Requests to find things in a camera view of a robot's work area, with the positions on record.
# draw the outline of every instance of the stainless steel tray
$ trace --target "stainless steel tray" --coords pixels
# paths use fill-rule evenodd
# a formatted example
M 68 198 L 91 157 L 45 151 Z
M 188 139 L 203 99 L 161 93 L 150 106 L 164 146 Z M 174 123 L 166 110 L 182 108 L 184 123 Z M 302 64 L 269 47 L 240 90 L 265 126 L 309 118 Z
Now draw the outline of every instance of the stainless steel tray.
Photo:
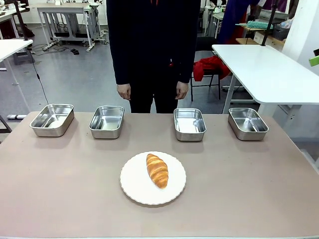
M 176 138 L 179 141 L 202 141 L 206 132 L 203 115 L 198 109 L 174 110 Z
M 229 109 L 228 122 L 240 140 L 262 140 L 269 128 L 251 108 Z
M 124 120 L 124 108 L 120 106 L 98 107 L 89 128 L 94 138 L 118 138 Z
M 74 119 L 73 105 L 50 104 L 31 122 L 30 127 L 37 136 L 60 137 L 64 135 Z

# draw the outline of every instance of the red cloth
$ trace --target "red cloth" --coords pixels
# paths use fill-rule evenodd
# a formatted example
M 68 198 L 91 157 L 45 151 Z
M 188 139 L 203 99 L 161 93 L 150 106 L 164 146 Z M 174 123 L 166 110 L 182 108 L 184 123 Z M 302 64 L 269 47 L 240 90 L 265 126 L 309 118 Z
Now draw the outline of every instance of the red cloth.
M 216 70 L 219 73 L 220 80 L 230 73 L 228 67 L 225 66 L 222 60 L 217 56 L 203 58 L 200 61 L 195 62 L 193 68 L 194 80 L 201 81 L 204 77 L 205 70 Z

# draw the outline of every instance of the black pants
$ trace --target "black pants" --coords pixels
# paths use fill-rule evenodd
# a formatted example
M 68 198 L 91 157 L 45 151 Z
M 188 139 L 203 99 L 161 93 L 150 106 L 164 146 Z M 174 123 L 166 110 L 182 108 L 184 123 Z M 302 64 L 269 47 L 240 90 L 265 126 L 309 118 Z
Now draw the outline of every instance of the black pants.
M 137 74 L 131 82 L 131 112 L 150 113 L 153 99 L 156 112 L 172 114 L 177 108 L 178 100 L 175 99 L 178 75 L 174 69 L 145 70 Z

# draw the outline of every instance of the white plate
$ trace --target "white plate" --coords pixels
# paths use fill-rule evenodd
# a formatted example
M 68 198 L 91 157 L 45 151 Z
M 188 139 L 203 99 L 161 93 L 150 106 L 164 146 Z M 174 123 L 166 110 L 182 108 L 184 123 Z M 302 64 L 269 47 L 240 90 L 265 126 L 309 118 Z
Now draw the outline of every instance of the white plate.
M 146 157 L 151 153 L 162 159 L 168 168 L 168 183 L 160 189 L 151 180 Z M 140 153 L 123 166 L 120 183 L 123 191 L 133 200 L 148 205 L 168 203 L 183 191 L 186 184 L 186 173 L 183 165 L 173 156 L 162 152 Z

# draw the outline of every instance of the croissant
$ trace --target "croissant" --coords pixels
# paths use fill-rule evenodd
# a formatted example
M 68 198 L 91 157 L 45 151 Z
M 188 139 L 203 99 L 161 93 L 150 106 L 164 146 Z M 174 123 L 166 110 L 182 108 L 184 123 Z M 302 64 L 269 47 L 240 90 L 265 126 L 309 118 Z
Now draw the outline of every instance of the croissant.
M 166 163 L 153 154 L 146 157 L 146 165 L 151 180 L 159 188 L 165 188 L 168 182 L 168 169 Z

